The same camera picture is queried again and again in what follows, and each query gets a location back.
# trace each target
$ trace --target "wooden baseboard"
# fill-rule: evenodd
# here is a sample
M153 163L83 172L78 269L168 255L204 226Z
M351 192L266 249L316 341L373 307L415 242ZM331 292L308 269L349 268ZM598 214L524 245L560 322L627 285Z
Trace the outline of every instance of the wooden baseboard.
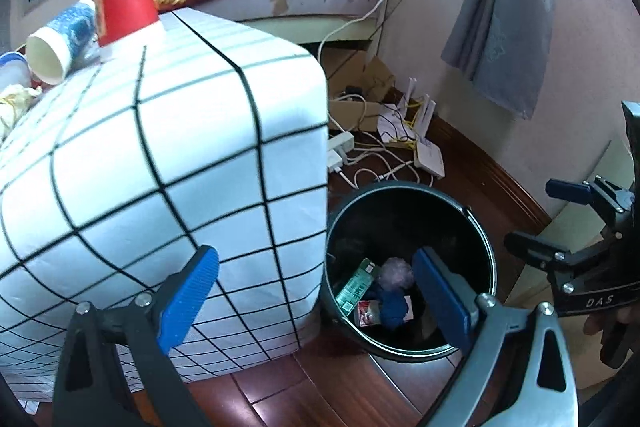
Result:
M551 223L544 208L498 163L442 118L431 121L427 138L467 166L465 173L501 209L513 217L523 232L539 234Z

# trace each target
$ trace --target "screw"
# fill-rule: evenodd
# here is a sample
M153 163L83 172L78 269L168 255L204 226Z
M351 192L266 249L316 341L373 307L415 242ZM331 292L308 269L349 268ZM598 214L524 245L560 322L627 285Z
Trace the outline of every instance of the screw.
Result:
M478 296L478 301L479 303L484 304L487 308L493 308L497 303L495 297L489 293L481 293Z
M78 315L84 315L85 313L88 313L90 309L91 302L83 301L76 306L76 313Z
M137 295L136 298L134 299L134 302L136 303L136 306L140 306L141 308L146 308L147 306L149 306L149 304L151 304L153 297L151 295L151 293L141 293L140 295Z
M554 314L554 307L553 307L553 305L551 303L548 303L548 302L540 302L540 304L538 304L538 310L543 315L553 315Z

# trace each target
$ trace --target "wooden floor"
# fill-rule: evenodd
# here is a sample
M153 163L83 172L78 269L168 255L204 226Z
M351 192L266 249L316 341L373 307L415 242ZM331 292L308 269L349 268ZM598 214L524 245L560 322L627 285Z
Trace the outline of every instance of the wooden floor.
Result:
M473 209L494 246L498 297L504 299L522 270L522 263L502 247L504 234L516 226L482 187L470 181L465 169L472 166L444 159L446 178L434 187ZM376 158L358 165L362 166L385 171ZM352 177L353 169L345 173ZM350 188L331 177L330 205L334 205ZM399 172L398 177L412 176ZM358 181L364 182L365 176ZM454 354L427 363L390 362L363 353L338 331L327 329L294 355L188 388L216 427L412 427L434 403L460 360ZM486 419L509 364L506 354L469 425ZM160 425L145 393L134 396L145 420ZM50 404L41 404L36 421L50 425Z

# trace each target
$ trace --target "white grid tablecloth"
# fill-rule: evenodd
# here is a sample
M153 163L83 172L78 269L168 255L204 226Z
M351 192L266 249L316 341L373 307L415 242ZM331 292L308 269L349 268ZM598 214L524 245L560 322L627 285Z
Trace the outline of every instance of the white grid tablecloth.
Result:
M324 73L237 23L191 9L161 19L164 47L73 74L0 149L0 371L20 399L51 400L78 302L125 304L199 245L218 250L220 275L170 353L184 381L318 333Z

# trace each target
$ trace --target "trash can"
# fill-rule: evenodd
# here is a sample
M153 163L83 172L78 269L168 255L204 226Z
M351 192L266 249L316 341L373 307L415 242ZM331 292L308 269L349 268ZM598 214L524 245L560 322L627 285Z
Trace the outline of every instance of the trash can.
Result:
M322 305L345 335L384 359L427 362L456 348L446 343L439 329L423 334L420 318L428 309L415 285L408 292L415 318L394 331L380 325L357 327L353 312L345 315L335 296L364 258L379 266L390 257L411 264L420 247L432 247L476 292L495 295L495 256L484 230L469 208L434 188L404 182L374 184L348 196L329 218Z

